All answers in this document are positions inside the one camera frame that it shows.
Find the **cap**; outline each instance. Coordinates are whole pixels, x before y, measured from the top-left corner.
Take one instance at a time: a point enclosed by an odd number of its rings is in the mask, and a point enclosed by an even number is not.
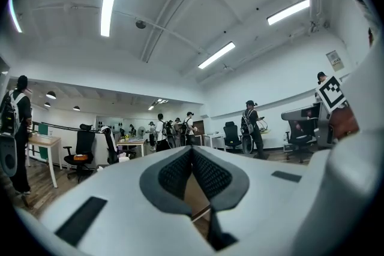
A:
[[[19,79],[17,79],[17,89],[25,90],[27,86],[28,86],[28,78],[24,75],[20,76]]]
[[[324,74],[322,71],[320,71],[320,72],[317,74],[317,79],[318,79],[318,81],[320,81],[320,77],[326,77],[326,74]]]
[[[255,106],[253,100],[248,100],[248,101],[246,102],[246,105],[247,105],[247,106]]]

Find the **white t-shirt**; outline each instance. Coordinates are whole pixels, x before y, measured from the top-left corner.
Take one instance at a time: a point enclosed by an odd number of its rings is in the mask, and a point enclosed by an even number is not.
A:
[[[163,135],[163,125],[165,125],[165,123],[159,121],[157,122],[156,124],[156,132],[157,132],[157,140],[158,141],[162,141],[162,140],[165,140],[167,138],[166,135]]]
[[[190,126],[193,126],[193,120],[191,118],[185,118],[184,122],[187,124],[188,128],[190,129]],[[193,129],[190,129],[187,134],[194,135]]]

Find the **fan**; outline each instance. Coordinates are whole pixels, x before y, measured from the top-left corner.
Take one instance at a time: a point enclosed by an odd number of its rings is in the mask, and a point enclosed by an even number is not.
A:
[[[141,126],[141,127],[137,130],[137,136],[138,136],[139,138],[143,138],[144,135],[145,135],[145,128]]]

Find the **door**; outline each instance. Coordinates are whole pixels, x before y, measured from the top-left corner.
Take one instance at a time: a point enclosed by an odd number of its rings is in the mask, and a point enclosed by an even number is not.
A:
[[[193,122],[193,126],[195,126],[198,130],[194,133],[195,137],[198,137],[199,135],[201,135],[201,138],[202,138],[202,145],[204,145],[204,137],[203,135],[205,134],[205,131],[204,131],[204,121],[197,121],[197,122]],[[196,142],[199,143],[200,142],[200,138],[196,138]]]

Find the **desk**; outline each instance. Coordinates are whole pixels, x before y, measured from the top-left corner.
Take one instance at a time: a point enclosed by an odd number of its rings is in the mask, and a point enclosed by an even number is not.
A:
[[[124,146],[140,146],[142,149],[142,157],[144,157],[144,145],[146,144],[146,140],[131,140],[131,141],[118,141],[116,145],[124,145]]]
[[[56,183],[56,177],[55,177],[55,172],[53,171],[53,163],[52,163],[52,152],[51,148],[54,146],[58,146],[58,153],[59,153],[59,165],[60,165],[60,170],[62,170],[62,163],[61,163],[61,138],[59,137],[47,137],[45,135],[33,135],[32,137],[29,138],[28,140],[28,148],[30,145],[34,146],[40,146],[40,147],[45,147],[48,149],[48,163],[49,163],[49,171],[50,171],[50,176],[52,178],[53,186],[55,188],[58,187],[58,184]],[[29,153],[27,155],[27,163],[29,165]]]
[[[212,139],[214,139],[214,138],[223,138],[223,142],[224,142],[224,134],[213,134],[213,135],[204,134],[203,136],[204,136],[204,144],[205,144],[205,146],[208,146],[208,147],[211,147],[211,148],[214,148],[213,142],[212,142]],[[224,151],[226,152],[227,149],[226,149],[225,143],[224,143],[223,147],[224,147]]]

